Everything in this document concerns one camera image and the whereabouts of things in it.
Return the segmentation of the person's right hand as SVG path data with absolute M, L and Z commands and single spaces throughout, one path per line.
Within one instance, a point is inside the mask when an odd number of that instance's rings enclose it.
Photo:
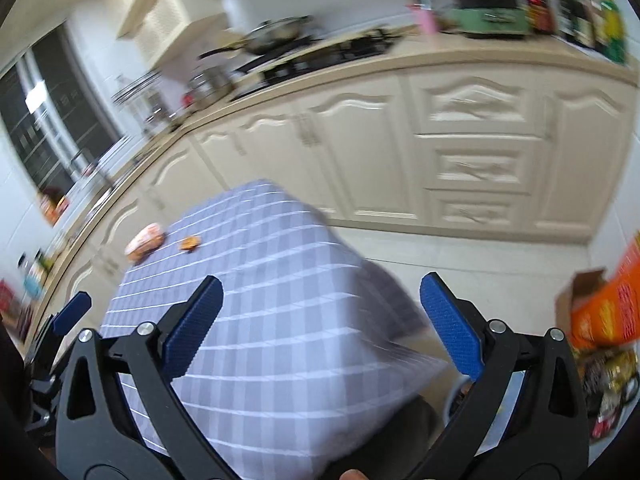
M 349 469 L 341 475 L 340 480 L 369 480 L 369 478 L 357 469 Z

